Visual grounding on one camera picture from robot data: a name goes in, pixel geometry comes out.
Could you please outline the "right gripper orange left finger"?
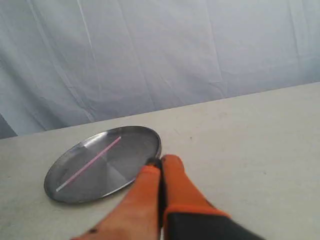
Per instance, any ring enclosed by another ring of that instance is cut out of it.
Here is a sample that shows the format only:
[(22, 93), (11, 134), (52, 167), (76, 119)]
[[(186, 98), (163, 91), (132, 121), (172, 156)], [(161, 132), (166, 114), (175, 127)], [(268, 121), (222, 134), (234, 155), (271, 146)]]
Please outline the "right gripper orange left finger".
[(121, 202), (76, 240), (159, 240), (160, 160), (150, 158)]

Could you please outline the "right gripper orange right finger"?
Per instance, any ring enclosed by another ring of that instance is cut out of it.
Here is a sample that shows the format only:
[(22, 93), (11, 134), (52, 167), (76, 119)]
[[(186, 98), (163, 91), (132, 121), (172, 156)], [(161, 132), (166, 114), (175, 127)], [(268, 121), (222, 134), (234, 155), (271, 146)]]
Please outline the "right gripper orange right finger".
[(161, 158), (164, 238), (166, 240), (261, 240), (212, 205), (186, 174), (182, 160), (173, 154)]

